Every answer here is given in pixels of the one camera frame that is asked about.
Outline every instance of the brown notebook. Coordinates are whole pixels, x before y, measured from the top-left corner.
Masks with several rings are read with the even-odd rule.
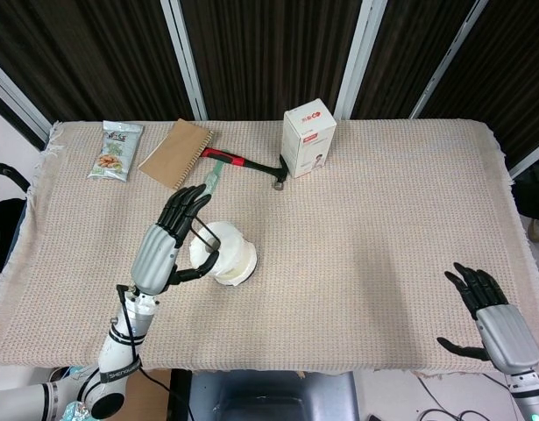
[[[179,119],[138,169],[166,187],[178,189],[212,135],[207,129]]]

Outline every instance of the white plastic container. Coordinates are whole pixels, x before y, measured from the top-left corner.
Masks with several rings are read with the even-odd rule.
[[[321,99],[285,112],[280,150],[293,178],[323,167],[336,125]]]
[[[230,222],[211,222],[207,226],[220,239],[220,247],[218,247],[220,255],[207,275],[214,276],[216,281],[223,285],[239,285],[252,275],[258,264],[255,246],[246,241],[242,232]],[[198,234],[209,244],[216,242],[216,239],[204,227]],[[209,246],[195,237],[189,246],[191,266],[193,268],[201,266],[211,252]]]

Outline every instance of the spiral binding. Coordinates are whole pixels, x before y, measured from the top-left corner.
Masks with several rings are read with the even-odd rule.
[[[183,171],[183,174],[181,175],[178,182],[174,185],[174,189],[178,189],[183,182],[185,181],[186,177],[189,174],[189,171],[191,171],[191,168],[195,165],[199,157],[201,156],[202,150],[207,147],[210,140],[213,138],[215,133],[212,130],[209,130],[209,134],[205,137],[203,142],[201,142],[201,146],[197,149],[197,152],[195,152],[195,155],[193,155],[193,158],[191,158],[191,161],[189,161],[189,164],[186,166],[185,170]]]

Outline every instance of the food package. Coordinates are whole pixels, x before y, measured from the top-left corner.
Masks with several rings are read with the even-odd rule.
[[[104,121],[102,152],[88,178],[111,178],[126,182],[142,132],[142,125]]]

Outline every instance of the beige knitted tablecloth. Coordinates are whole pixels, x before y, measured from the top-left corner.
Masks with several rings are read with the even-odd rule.
[[[281,122],[203,122],[211,145],[278,165]],[[172,191],[136,168],[171,123],[145,123],[129,181],[86,178],[100,123],[56,125],[18,244],[0,278],[0,363],[96,361],[117,314],[116,283]],[[201,158],[186,184],[215,161]],[[465,120],[340,122],[325,168],[272,189],[269,175],[224,166],[204,221],[227,220],[258,250],[238,287],[172,287],[142,349],[146,367],[484,371],[437,343],[480,344],[443,272],[483,268],[539,341],[539,274],[503,154]],[[188,266],[188,242],[180,253]]]

